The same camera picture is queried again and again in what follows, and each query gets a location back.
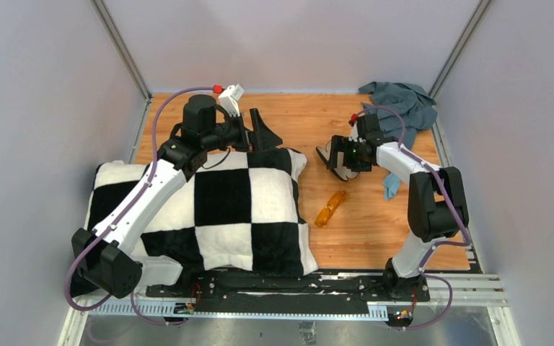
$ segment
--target wooden floor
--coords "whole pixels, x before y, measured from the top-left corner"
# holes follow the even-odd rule
[[[168,97],[158,94],[151,105],[136,162],[151,161],[151,122],[158,107]],[[173,100],[162,113],[158,124],[158,145],[167,140],[175,123],[181,122],[182,107],[189,96]],[[408,234],[408,189],[401,184],[395,198],[383,198],[385,169],[374,167],[345,183],[326,170],[315,153],[316,146],[325,146],[332,135],[348,136],[347,123],[360,102],[368,95],[342,94],[246,94],[239,101],[245,123],[252,128],[249,109],[258,108],[268,127],[283,139],[282,146],[301,151],[308,163],[299,180],[300,209],[310,228],[311,250],[324,268],[383,268],[398,252]],[[439,163],[431,132],[417,136],[413,151],[429,162]],[[345,190],[350,198],[319,228],[313,224],[330,196]],[[440,247],[428,264],[431,269],[467,270],[463,248]]]

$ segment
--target blue towel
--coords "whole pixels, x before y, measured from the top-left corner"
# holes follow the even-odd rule
[[[358,91],[360,94],[370,94],[373,104],[389,107],[403,117],[406,127],[403,144],[409,149],[415,143],[417,132],[431,128],[436,121],[438,113],[432,107],[436,101],[421,86],[374,81],[360,87]],[[362,106],[366,109],[371,105],[363,103]],[[400,137],[402,125],[392,113],[386,110],[369,110],[368,113],[377,114],[381,130],[386,136]],[[389,200],[396,196],[400,180],[390,172],[383,180],[383,186],[383,197]]]

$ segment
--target checkered cushion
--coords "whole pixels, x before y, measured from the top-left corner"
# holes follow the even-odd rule
[[[208,156],[206,167],[225,153]],[[191,270],[232,265],[285,276],[317,269],[298,208],[307,158],[292,149],[231,152],[199,169],[156,214],[133,254],[167,255]],[[87,216],[92,228],[132,190],[146,165],[121,161],[97,170]]]

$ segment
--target gray wall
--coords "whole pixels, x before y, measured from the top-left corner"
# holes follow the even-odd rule
[[[90,1],[0,1],[0,345],[54,345],[97,164],[144,103]]]
[[[429,89],[478,0],[107,0],[153,92]]]
[[[481,259],[523,345],[554,344],[554,1],[496,0],[439,95]]]

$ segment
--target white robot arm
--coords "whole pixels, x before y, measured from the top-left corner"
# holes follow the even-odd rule
[[[116,298],[129,295],[137,286],[177,282],[182,272],[178,262],[166,256],[134,255],[135,245],[149,222],[207,161],[208,151],[226,150],[229,146],[238,151],[262,151],[282,143],[256,109],[250,110],[253,131],[243,125],[237,104],[242,93],[240,86],[229,86],[219,96],[222,106],[206,94],[189,99],[183,109],[183,122],[175,125],[170,138],[160,146],[146,173],[122,203],[92,230],[78,229],[73,235],[73,270]],[[216,111],[224,114],[223,123],[216,123]],[[70,297],[68,301],[75,307]]]
[[[448,240],[457,234],[460,225],[466,227],[468,223],[462,177],[455,167],[430,164],[407,150],[396,138],[384,137],[376,115],[355,115],[350,124],[353,128],[349,137],[333,136],[327,148],[318,147],[316,151],[327,168],[343,181],[379,166],[409,186],[410,231],[400,251],[387,261],[382,285],[391,296],[399,296],[420,283],[426,263],[437,246],[462,244]],[[442,194],[436,177],[447,194],[445,201],[434,199],[435,193]]]

